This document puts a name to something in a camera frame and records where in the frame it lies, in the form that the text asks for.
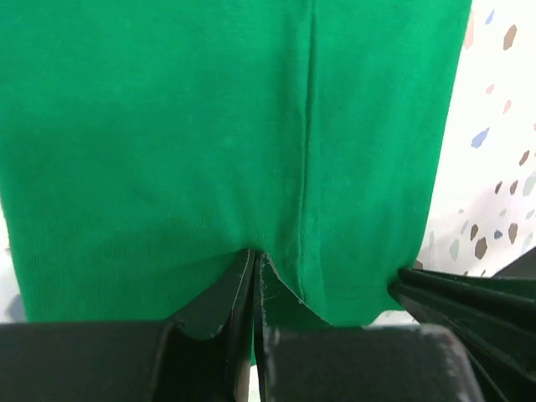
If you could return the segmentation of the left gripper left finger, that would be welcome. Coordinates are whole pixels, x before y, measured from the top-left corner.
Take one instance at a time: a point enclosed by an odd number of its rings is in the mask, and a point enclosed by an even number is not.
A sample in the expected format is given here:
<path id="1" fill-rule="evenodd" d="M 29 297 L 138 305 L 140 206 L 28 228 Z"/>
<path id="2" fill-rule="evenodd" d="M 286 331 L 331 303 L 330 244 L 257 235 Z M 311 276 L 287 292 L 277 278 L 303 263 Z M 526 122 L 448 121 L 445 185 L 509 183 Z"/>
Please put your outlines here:
<path id="1" fill-rule="evenodd" d="M 1 327 L 4 401 L 245 401 L 255 252 L 161 321 Z"/>

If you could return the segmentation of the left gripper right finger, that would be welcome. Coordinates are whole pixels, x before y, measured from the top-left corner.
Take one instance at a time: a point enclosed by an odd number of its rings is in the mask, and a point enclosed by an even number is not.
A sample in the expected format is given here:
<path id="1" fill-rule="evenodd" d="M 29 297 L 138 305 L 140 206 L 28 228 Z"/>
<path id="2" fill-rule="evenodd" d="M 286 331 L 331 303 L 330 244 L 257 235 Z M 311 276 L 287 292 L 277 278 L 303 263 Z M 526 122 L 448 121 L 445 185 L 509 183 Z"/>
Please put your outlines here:
<path id="1" fill-rule="evenodd" d="M 436 325 L 334 327 L 255 262 L 263 401 L 482 401 L 461 342 Z"/>

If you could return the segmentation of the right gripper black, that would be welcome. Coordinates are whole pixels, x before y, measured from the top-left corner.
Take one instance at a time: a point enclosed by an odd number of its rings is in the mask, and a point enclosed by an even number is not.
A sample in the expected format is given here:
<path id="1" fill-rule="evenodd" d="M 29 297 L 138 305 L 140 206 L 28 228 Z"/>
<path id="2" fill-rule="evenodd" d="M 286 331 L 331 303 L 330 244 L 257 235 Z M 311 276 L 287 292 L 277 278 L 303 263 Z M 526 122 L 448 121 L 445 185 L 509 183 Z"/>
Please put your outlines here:
<path id="1" fill-rule="evenodd" d="M 399 270 L 389 294 L 457 336 L 486 401 L 534 401 L 535 279 L 533 247 L 490 278 Z"/>

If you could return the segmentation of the green t shirt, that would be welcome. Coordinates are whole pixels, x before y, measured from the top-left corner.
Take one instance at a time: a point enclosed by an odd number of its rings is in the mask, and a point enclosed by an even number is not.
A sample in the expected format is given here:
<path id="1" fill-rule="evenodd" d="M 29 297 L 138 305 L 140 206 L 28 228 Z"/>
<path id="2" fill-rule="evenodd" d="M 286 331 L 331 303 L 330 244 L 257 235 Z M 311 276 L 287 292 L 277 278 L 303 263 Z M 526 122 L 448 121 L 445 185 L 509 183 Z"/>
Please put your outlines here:
<path id="1" fill-rule="evenodd" d="M 470 9 L 2 2 L 1 205 L 27 319 L 161 319 L 244 249 L 332 324 L 394 310 Z"/>

